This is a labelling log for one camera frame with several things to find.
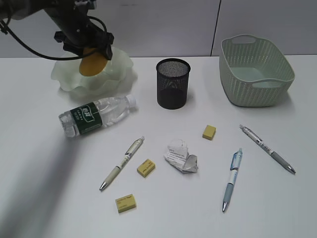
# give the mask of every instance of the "green label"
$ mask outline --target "green label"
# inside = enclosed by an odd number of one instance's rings
[[[70,113],[81,135],[103,125],[103,121],[94,103],[75,108]]]

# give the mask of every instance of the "eraser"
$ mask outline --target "eraser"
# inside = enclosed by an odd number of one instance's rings
[[[137,171],[140,175],[146,177],[153,169],[155,169],[155,164],[151,160],[147,159],[137,168]]]
[[[203,138],[207,139],[207,140],[212,140],[213,135],[216,132],[216,127],[213,127],[211,125],[207,125],[206,129],[203,133]]]
[[[117,209],[119,213],[130,210],[137,206],[132,194],[116,199],[115,203],[117,204]]]

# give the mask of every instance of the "mesh pencil cup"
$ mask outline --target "mesh pencil cup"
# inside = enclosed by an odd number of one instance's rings
[[[239,35],[221,43],[220,78],[229,101],[242,107],[267,107],[278,102],[295,73],[269,40]]]
[[[181,59],[164,59],[157,64],[158,104],[178,109],[186,104],[190,66]]]

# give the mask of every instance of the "pen tip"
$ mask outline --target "pen tip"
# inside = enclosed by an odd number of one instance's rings
[[[291,172],[292,174],[296,174],[296,171],[295,171],[295,169],[294,169],[292,166],[288,166],[288,167],[287,167],[287,170],[288,170],[289,172]]]
[[[103,182],[103,184],[101,184],[100,188],[99,188],[99,191],[102,191],[106,188],[108,184],[106,182]]]
[[[223,202],[223,204],[222,204],[222,212],[223,213],[227,210],[227,206],[228,206],[228,203],[227,202]]]

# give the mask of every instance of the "gray pen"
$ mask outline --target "gray pen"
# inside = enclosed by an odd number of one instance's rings
[[[267,147],[261,138],[259,138],[253,131],[251,131],[249,128],[240,125],[240,128],[248,137],[250,137],[255,143],[257,143],[264,151],[266,151],[275,161],[277,161],[281,166],[283,166],[284,169],[286,169],[288,172],[295,174],[295,169],[286,162],[279,154],[277,154],[275,151],[271,150],[269,147]]]
[[[230,170],[231,170],[231,176],[229,183],[227,184],[226,192],[224,193],[223,201],[222,201],[222,212],[225,212],[228,208],[231,195],[233,192],[234,185],[237,180],[237,175],[239,171],[239,167],[242,160],[242,149],[240,148],[236,153],[234,153]]]
[[[111,173],[105,179],[103,184],[101,184],[101,187],[99,188],[100,191],[104,190],[114,180],[114,178],[117,177],[117,175],[120,173],[120,171],[123,169],[123,167],[129,162],[131,157],[140,148],[143,141],[144,141],[144,136],[142,136],[140,139],[134,141],[134,143],[130,146],[128,151],[125,153],[123,161],[121,162],[121,164],[114,167],[114,169],[111,171]]]

